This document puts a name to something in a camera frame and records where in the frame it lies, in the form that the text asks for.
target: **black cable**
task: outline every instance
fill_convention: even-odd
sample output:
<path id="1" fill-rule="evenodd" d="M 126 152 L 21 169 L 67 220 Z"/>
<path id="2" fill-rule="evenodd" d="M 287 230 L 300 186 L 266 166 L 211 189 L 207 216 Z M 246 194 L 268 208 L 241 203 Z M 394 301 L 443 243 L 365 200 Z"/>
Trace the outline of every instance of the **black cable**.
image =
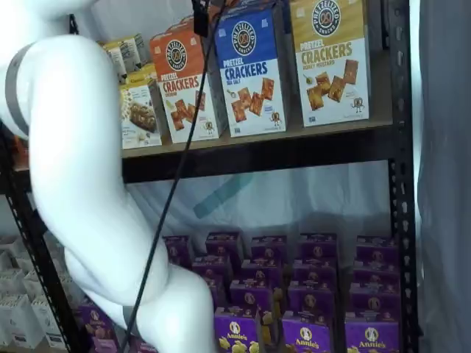
<path id="1" fill-rule="evenodd" d="M 177 188 L 178 182 L 180 181 L 180 178 L 182 175 L 183 167 L 185 165 L 186 157 L 188 155 L 188 150 L 190 149 L 190 145 L 191 145 L 191 139 L 193 138 L 193 133 L 196 126 L 196 117 L 198 116 L 199 105 L 201 104 L 201 97 L 202 97 L 203 88 L 205 86 L 206 73 L 208 72 L 209 56 L 214 45 L 214 37 L 216 35 L 216 31 L 219 26 L 219 21 L 221 20 L 221 16 L 222 16 L 222 13 L 224 12 L 225 7 L 226 7 L 226 1 L 223 2 L 221 10 L 217 14 L 216 23 L 214 25 L 213 32 L 211 33 L 208 51 L 206 52 L 206 55 L 205 55 L 205 63 L 203 66 L 203 73 L 202 73 L 202 78 L 201 78 L 201 85 L 199 87 L 199 92 L 198 92 L 198 99 L 196 101 L 193 121 L 191 122 L 190 135 L 188 136 L 185 149 L 183 150 L 183 153 L 182 153 L 182 158 L 180 160 L 180 163 L 178 164 L 177 171 L 175 173 L 175 179 L 174 179 L 173 184 L 171 185 L 169 196 L 167 197 L 165 206 L 163 207 L 162 216 L 160 217 L 159 224 L 157 226 L 157 231 L 155 232 L 154 240 L 152 241 L 152 245 L 150 248 L 149 257 L 147 258 L 147 263 L 144 269 L 144 274 L 142 276 L 142 282 L 141 282 L 141 286 L 139 287 L 138 296 L 135 300 L 134 308 L 132 309 L 129 322 L 127 323 L 126 335 L 124 336 L 121 342 L 118 353 L 124 353 L 124 348 L 126 347 L 126 345 L 128 344 L 130 340 L 131 331 L 135 324 L 136 316 L 138 314 L 138 308 L 139 308 L 139 305 L 141 304 L 142 296 L 144 293 L 144 288 L 146 287 L 147 277 L 149 276 L 150 266 L 152 264 L 152 261 L 154 260 L 154 254 L 157 248 L 157 243 L 160 237 L 160 232 L 162 231 L 163 222 L 165 221 L 167 212 L 169 211 L 171 199 L 174 196 L 175 189 Z"/>

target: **yellow cracker box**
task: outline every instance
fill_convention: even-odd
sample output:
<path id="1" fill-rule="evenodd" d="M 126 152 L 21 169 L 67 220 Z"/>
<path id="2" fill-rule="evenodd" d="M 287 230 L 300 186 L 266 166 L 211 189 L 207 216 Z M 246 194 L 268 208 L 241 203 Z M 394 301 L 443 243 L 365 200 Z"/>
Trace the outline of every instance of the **yellow cracker box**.
<path id="1" fill-rule="evenodd" d="M 121 119 L 123 149 L 162 145 L 168 128 L 155 80 L 121 86 Z"/>
<path id="2" fill-rule="evenodd" d="M 290 6 L 304 126 L 368 119 L 362 0 L 294 0 Z"/>

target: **gray band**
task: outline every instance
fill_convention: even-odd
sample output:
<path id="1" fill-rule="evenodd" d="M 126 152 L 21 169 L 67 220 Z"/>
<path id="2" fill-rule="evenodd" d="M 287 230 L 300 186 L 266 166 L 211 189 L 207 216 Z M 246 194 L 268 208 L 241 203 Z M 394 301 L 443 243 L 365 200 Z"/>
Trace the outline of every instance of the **gray band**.
<path id="1" fill-rule="evenodd" d="M 130 321 L 131 321 L 131 313 L 132 309 L 134 307 L 123 307 L 123 317 L 124 317 L 124 322 L 126 323 L 126 326 L 130 326 Z M 141 338 L 141 334 L 139 333 L 138 326 L 136 325 L 137 320 L 134 321 L 134 324 L 132 325 L 131 333 L 138 338 Z"/>
<path id="2" fill-rule="evenodd" d="M 28 52 L 29 48 L 32 47 L 34 43 L 25 46 L 13 57 L 13 60 L 8 65 L 7 76 L 5 77 L 5 98 L 7 99 L 7 107 L 10 111 L 10 114 L 15 122 L 16 126 L 26 135 L 29 134 L 29 127 L 24 120 L 24 116 L 21 113 L 20 103 L 18 102 L 18 94 L 16 91 L 18 80 L 18 72 L 20 70 L 21 62 L 24 59 L 24 56 Z"/>

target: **pretzel crackers box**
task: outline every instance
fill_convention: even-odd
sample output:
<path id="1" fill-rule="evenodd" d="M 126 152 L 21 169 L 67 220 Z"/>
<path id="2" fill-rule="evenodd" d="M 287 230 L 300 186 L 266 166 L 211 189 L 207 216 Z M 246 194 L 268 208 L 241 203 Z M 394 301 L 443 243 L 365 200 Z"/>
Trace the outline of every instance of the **pretzel crackers box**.
<path id="1" fill-rule="evenodd" d="M 294 0 L 290 6 L 304 126 L 368 119 L 363 0 Z"/>
<path id="2" fill-rule="evenodd" d="M 204 65 L 200 37 L 193 31 L 193 22 L 189 21 L 156 35 L 151 39 L 150 46 L 171 140 L 174 143 L 186 142 L 194 118 Z M 218 138 L 226 127 L 221 77 L 213 51 L 193 141 Z"/>
<path id="3" fill-rule="evenodd" d="M 280 4 L 251 4 L 223 16 L 216 33 L 232 137 L 286 131 L 289 106 Z"/>

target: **cardboard box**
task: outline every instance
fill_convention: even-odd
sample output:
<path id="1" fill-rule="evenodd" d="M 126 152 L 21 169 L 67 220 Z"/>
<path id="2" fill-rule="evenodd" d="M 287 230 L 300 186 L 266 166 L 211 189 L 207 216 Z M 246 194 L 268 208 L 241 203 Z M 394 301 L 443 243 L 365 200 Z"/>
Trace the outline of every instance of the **cardboard box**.
<path id="1" fill-rule="evenodd" d="M 26 294 L 5 296 L 0 300 L 0 316 L 7 322 L 16 346 L 34 349 L 44 334 Z"/>
<path id="2" fill-rule="evenodd" d="M 283 316 L 287 352 L 334 352 L 330 320 L 306 311 L 287 311 Z"/>
<path id="3" fill-rule="evenodd" d="M 266 280 L 255 278 L 234 279 L 230 284 L 230 296 L 236 305 L 256 305 L 262 320 L 262 337 L 267 346 L 274 347 L 280 336 L 275 317 L 273 290 Z"/>
<path id="4" fill-rule="evenodd" d="M 287 57 L 280 4 L 238 6 L 216 34 L 231 137 L 286 131 Z"/>
<path id="5" fill-rule="evenodd" d="M 155 80 L 122 85 L 120 91 L 123 149 L 161 146 L 169 130 Z"/>
<path id="6" fill-rule="evenodd" d="M 368 119 L 363 1 L 294 0 L 290 6 L 304 126 Z"/>
<path id="7" fill-rule="evenodd" d="M 391 313 L 347 310 L 345 335 L 348 353 L 399 353 L 399 323 Z"/>
<path id="8" fill-rule="evenodd" d="M 214 329 L 222 352 L 265 352 L 257 307 L 218 307 Z"/>
<path id="9" fill-rule="evenodd" d="M 204 54 L 191 21 L 150 41 L 160 93 L 173 143 L 187 141 L 202 78 Z M 217 139 L 227 127 L 221 77 L 214 49 L 210 54 L 193 141 Z"/>
<path id="10" fill-rule="evenodd" d="M 38 322 L 46 334 L 46 339 L 51 348 L 66 349 L 65 342 L 60 334 L 56 319 L 45 296 L 37 296 L 32 302 L 32 309 Z"/>
<path id="11" fill-rule="evenodd" d="M 164 241 L 170 261 L 173 263 L 178 262 L 178 265 L 191 269 L 191 264 L 194 261 L 194 250 L 190 237 L 187 235 L 165 237 Z"/>
<path id="12" fill-rule="evenodd" d="M 211 232 L 206 238 L 206 251 L 208 254 L 228 254 L 234 272 L 241 269 L 244 259 L 244 246 L 242 237 L 238 232 Z"/>

